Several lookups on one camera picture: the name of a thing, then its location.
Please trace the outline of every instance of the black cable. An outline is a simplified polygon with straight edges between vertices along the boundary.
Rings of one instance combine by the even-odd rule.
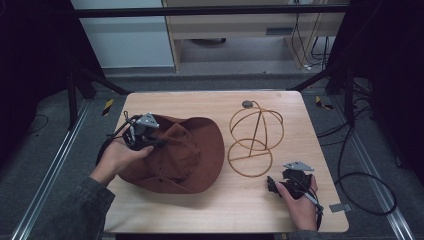
[[[368,97],[357,98],[357,99],[355,99],[355,101],[353,101],[353,104],[356,104],[359,101],[367,101],[367,102],[369,102],[369,98]]]
[[[325,44],[324,44],[324,52],[323,53],[314,53],[314,49],[317,45],[319,37],[316,37],[314,40],[314,43],[312,45],[312,49],[311,49],[311,56],[313,59],[321,61],[321,66],[325,65],[327,66],[327,56],[330,54],[327,54],[327,48],[328,48],[328,44],[329,44],[329,37],[325,37]]]
[[[354,116],[354,119],[355,119],[355,120],[359,120],[359,119],[360,119],[360,118],[358,118],[359,114],[361,114],[362,112],[367,111],[367,110],[370,110],[370,108],[369,108],[369,107],[364,107],[363,109],[361,109],[361,110],[359,110],[358,112],[356,112],[356,113],[355,113],[355,116]],[[332,128],[330,128],[330,129],[328,129],[328,130],[326,130],[326,131],[322,132],[322,133],[318,133],[318,134],[317,134],[317,138],[327,137],[327,136],[329,136],[329,135],[331,135],[331,134],[334,134],[334,133],[336,133],[336,132],[338,132],[338,131],[342,130],[342,129],[343,129],[343,127],[345,127],[345,126],[347,126],[347,125],[348,125],[348,123],[347,123],[347,122],[345,122],[345,123],[342,123],[342,124],[340,124],[340,125],[338,125],[338,126],[332,127]]]
[[[355,113],[354,115],[354,120],[359,120],[362,119],[364,116],[359,117],[359,115],[365,111],[370,111],[371,108],[369,106],[362,108],[361,110],[359,110],[358,112]]]
[[[361,84],[359,84],[359,83],[357,83],[357,82],[355,82],[355,81],[353,81],[353,87],[355,88],[355,90],[356,90],[358,93],[360,93],[360,94],[362,94],[362,95],[364,95],[364,96],[369,97],[369,96],[371,95],[371,93],[369,92],[369,90],[368,90],[368,89],[366,89],[366,88],[365,88],[365,87],[363,87]]]
[[[371,111],[371,108],[370,107],[366,107],[367,109],[367,111]],[[371,115],[370,114],[364,114],[364,115],[362,115],[361,117],[357,117],[355,120],[361,120],[362,118],[364,118],[364,117],[366,117],[366,116],[370,116],[371,117]]]
[[[295,4],[300,4],[299,0],[294,0],[294,3]],[[299,61],[299,64],[302,64],[302,61],[300,60],[300,57],[297,54],[297,51],[296,51],[296,49],[294,47],[294,34],[296,32],[297,32],[297,34],[299,36],[299,39],[300,39],[300,45],[302,46],[303,56],[305,57],[305,60],[310,64],[309,65],[310,67],[315,66],[315,65],[318,65],[319,63],[311,63],[309,61],[308,57],[306,56],[306,49],[305,49],[305,46],[303,45],[302,38],[300,36],[300,31],[299,31],[299,13],[296,13],[296,22],[295,22],[295,25],[294,25],[294,28],[293,28],[293,32],[292,32],[292,35],[291,35],[291,43],[292,43],[293,51],[296,54],[297,60]]]
[[[46,122],[43,124],[43,126],[41,126],[41,127],[37,128],[37,129],[35,129],[35,130],[32,130],[32,131],[26,132],[26,134],[31,134],[31,133],[38,132],[38,131],[40,131],[41,129],[43,129],[43,128],[47,125],[47,123],[49,123],[49,117],[47,117],[46,115],[44,115],[44,114],[37,114],[37,115],[35,115],[35,116],[36,116],[36,117],[44,117],[44,118],[46,119]]]
[[[315,190],[311,186],[309,186],[309,188],[306,187],[305,185],[303,185],[302,182],[300,182],[298,179],[296,179],[294,177],[289,177],[288,179],[296,181],[305,190],[305,192],[303,192],[303,194],[306,194],[307,193],[312,198],[315,199],[316,203],[314,203],[314,205],[317,208],[317,212],[316,213],[317,213],[317,231],[318,231],[319,228],[321,227],[322,215],[324,215],[323,214],[324,208],[321,206],[321,204],[319,204],[319,199],[318,199],[317,193],[315,192]]]
[[[361,88],[355,87],[355,83],[353,84],[352,91],[356,96],[360,95],[360,96],[364,96],[364,97],[368,97],[368,98],[371,97],[371,95],[369,93],[364,92],[363,90],[361,90]]]
[[[100,159],[102,159],[103,153],[106,150],[106,148],[112,143],[113,140],[115,140],[116,135],[118,135],[118,133],[120,133],[122,131],[122,129],[125,128],[125,126],[127,126],[128,124],[132,123],[132,120],[134,119],[139,119],[140,115],[134,115],[131,118],[128,118],[128,112],[124,111],[124,116],[125,116],[125,123],[121,125],[121,127],[118,128],[118,130],[116,130],[113,134],[108,134],[107,135],[107,139],[103,142],[102,146],[100,147],[99,153],[97,154],[97,160],[96,160],[96,166],[99,164]]]
[[[333,142],[333,143],[325,143],[325,144],[320,144],[321,147],[326,147],[326,146],[331,146],[331,145],[336,145],[336,144],[340,144],[342,143],[342,141],[338,141],[338,142]]]
[[[396,195],[395,195],[394,191],[386,183],[384,183],[381,179],[379,179],[378,177],[375,177],[375,176],[373,176],[371,174],[363,173],[363,172],[351,172],[351,173],[347,173],[345,175],[341,175],[341,160],[342,160],[343,152],[344,152],[344,149],[346,147],[347,140],[348,140],[349,136],[353,132],[353,129],[354,129],[353,127],[350,127],[349,128],[349,130],[348,130],[348,132],[346,134],[346,137],[344,139],[344,142],[343,142],[343,145],[342,145],[342,148],[341,148],[341,151],[340,151],[338,163],[337,163],[337,177],[338,177],[338,179],[334,182],[334,185],[339,184],[340,185],[340,189],[342,190],[342,192],[346,196],[346,198],[349,199],[349,201],[353,205],[355,205],[357,208],[363,210],[364,212],[367,212],[369,214],[376,215],[376,216],[386,216],[388,214],[391,214],[396,209],[396,207],[397,207],[397,198],[396,198]],[[342,179],[344,179],[346,177],[354,176],[354,175],[363,175],[363,176],[371,177],[374,180],[377,180],[378,182],[380,182],[381,184],[383,184],[389,190],[390,194],[392,195],[392,198],[393,198],[393,207],[389,211],[386,211],[386,212],[377,212],[377,211],[369,210],[369,209],[361,206],[359,203],[355,202],[346,193],[346,190],[344,189],[344,186],[343,186],[342,181],[341,181]]]

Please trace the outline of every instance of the gray sleeve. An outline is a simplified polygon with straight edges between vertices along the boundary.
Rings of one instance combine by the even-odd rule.
[[[37,239],[98,239],[114,198],[106,187],[87,177],[64,199]]]
[[[288,236],[289,240],[325,240],[322,234],[316,231],[296,231]]]

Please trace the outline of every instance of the brown hat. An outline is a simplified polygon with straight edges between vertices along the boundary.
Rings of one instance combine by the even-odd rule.
[[[221,172],[225,157],[221,131],[208,118],[177,119],[154,115],[159,123],[152,136],[166,142],[119,176],[157,193],[200,193]]]

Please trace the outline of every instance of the gray floor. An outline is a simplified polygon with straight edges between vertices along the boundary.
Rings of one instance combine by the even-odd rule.
[[[312,70],[297,69],[284,41],[277,38],[227,39],[224,44],[197,40],[187,41],[184,47],[178,73],[110,78],[110,81],[133,91],[284,90],[320,71],[320,66]],[[343,95],[326,96],[323,91],[325,83],[324,79],[302,92],[317,133],[344,121],[340,113],[342,108],[339,107]],[[24,215],[28,207],[33,206],[31,201],[34,196],[44,196],[36,199],[41,204],[39,212],[32,212],[35,213],[34,222],[23,223],[27,223],[33,231],[42,228],[46,218],[58,210],[61,199],[94,168],[98,149],[105,135],[115,128],[125,101],[125,96],[119,96],[97,84],[95,87],[98,90],[95,100],[79,98],[79,107],[87,108],[86,118],[76,132],[76,138],[72,140],[72,147],[66,152],[63,163],[57,165],[57,176],[53,178],[51,191],[46,195],[37,194],[37,190],[46,173],[51,172],[49,168],[57,159],[56,153],[68,134],[67,93],[60,92],[39,104],[40,116],[36,117],[30,130],[41,129],[22,140],[13,155],[12,166],[1,175],[2,238],[9,239],[14,231],[22,229],[18,225],[22,219],[28,219]],[[336,109],[317,107],[316,96],[320,96],[324,104],[332,104]],[[101,116],[104,104],[110,98],[114,99],[113,107],[108,116]],[[359,110],[368,104],[360,101],[357,106]],[[341,172],[365,171],[381,177],[396,193],[398,208],[389,216],[374,216],[353,206],[354,210],[346,213],[349,230],[342,234],[326,235],[329,239],[424,239],[424,229],[420,226],[424,217],[424,188],[413,172],[396,166],[390,146],[370,116],[372,111],[366,111],[358,117],[354,134],[346,144]],[[343,140],[346,130],[344,128],[336,134],[319,138],[334,180],[337,179],[337,163],[342,145],[324,145]],[[343,181],[343,185],[353,199],[371,210],[386,211],[385,205],[390,206],[385,189],[368,178],[348,178]],[[339,186],[337,189],[342,202],[349,203]]]

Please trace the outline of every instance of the hand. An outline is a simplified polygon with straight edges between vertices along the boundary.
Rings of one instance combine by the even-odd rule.
[[[145,147],[140,151],[131,150],[122,138],[116,138],[106,148],[99,164],[90,174],[90,177],[107,186],[117,174],[122,172],[132,162],[147,157],[151,151],[153,151],[153,146]]]
[[[317,231],[316,207],[311,200],[305,195],[296,200],[290,195],[283,184],[275,181],[275,185],[289,208],[290,217],[296,228],[298,230]],[[311,178],[311,188],[315,192],[318,191],[315,176],[313,175]]]

